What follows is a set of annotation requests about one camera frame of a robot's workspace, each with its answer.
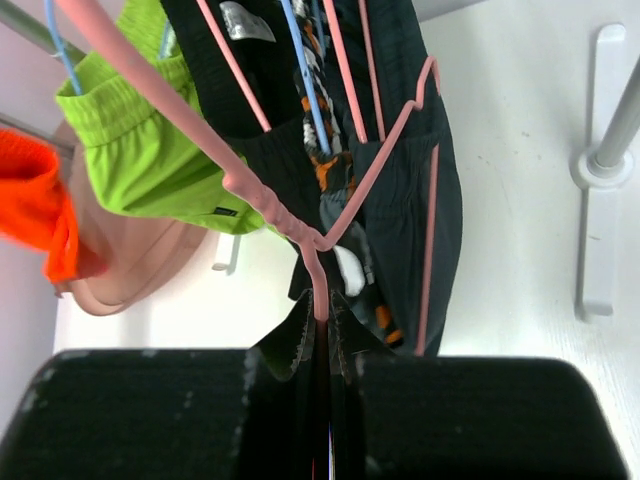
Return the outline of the pink hanger with navy shorts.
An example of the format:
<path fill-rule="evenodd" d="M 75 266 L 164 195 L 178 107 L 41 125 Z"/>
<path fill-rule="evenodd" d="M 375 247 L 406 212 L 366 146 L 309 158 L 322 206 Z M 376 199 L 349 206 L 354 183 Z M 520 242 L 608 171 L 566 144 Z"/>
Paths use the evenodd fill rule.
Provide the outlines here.
<path fill-rule="evenodd" d="M 356 189 L 405 103 L 416 94 L 427 54 L 409 1 L 328 1 L 331 48 L 326 89 L 353 158 Z M 362 216 L 374 272 L 404 345 L 426 355 L 440 155 L 448 131 L 440 83 L 429 77 L 396 147 L 355 214 Z"/>

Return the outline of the pink hanger of orange shorts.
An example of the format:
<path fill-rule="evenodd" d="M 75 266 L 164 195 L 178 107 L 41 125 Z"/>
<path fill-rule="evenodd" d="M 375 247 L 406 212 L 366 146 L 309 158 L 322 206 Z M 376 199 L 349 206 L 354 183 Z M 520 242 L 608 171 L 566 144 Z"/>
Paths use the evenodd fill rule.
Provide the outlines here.
<path fill-rule="evenodd" d="M 332 229 L 323 236 L 286 210 L 275 193 L 260 182 L 215 130 L 210 128 L 139 54 L 114 25 L 99 2 L 59 1 L 57 5 L 95 51 L 224 170 L 225 189 L 249 203 L 261 213 L 267 223 L 300 246 L 313 285 L 315 319 L 326 322 L 329 318 L 328 283 L 317 253 L 333 248 L 362 206 L 411 113 L 424 107 L 427 78 L 432 75 L 435 83 L 440 83 L 437 60 L 432 56 L 426 58 L 417 80 L 415 98 L 405 103 L 370 169 L 359 182 L 351 201 Z"/>

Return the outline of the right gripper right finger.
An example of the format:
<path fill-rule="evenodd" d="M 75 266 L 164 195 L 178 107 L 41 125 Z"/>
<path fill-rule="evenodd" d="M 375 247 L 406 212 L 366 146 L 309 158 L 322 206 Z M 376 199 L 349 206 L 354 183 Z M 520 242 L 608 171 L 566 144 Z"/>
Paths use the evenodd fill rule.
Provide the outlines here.
<path fill-rule="evenodd" d="M 386 348 L 332 294 L 338 479 L 624 479 L 598 399 L 571 364 L 414 357 Z"/>

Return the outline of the dark navy shorts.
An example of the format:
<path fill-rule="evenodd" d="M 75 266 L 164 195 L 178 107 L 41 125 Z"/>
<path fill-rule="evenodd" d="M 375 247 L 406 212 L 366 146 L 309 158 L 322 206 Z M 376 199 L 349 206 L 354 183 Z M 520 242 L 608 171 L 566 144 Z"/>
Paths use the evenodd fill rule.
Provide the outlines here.
<path fill-rule="evenodd" d="M 365 284 L 356 317 L 403 353 L 439 353 L 463 206 L 436 61 L 409 1 L 295 1 L 303 141 L 330 229 L 374 173 L 339 245 Z"/>

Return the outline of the orange shorts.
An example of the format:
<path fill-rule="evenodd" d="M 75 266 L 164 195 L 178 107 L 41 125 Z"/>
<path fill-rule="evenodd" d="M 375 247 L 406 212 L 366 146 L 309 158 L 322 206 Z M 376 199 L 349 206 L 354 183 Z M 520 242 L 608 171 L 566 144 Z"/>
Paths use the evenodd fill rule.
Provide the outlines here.
<path fill-rule="evenodd" d="M 106 262 L 80 238 L 60 161 L 49 145 L 16 131 L 1 131 L 1 232 L 46 255 L 53 284 L 98 276 Z"/>

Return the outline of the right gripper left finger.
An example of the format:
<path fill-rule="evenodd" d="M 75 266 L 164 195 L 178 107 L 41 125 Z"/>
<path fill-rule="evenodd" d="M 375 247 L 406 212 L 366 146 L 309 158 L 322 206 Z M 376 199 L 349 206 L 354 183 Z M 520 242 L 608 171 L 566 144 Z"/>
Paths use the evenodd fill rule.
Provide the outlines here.
<path fill-rule="evenodd" d="M 2 477 L 311 478 L 312 300 L 246 350 L 56 355 L 2 439 Z"/>

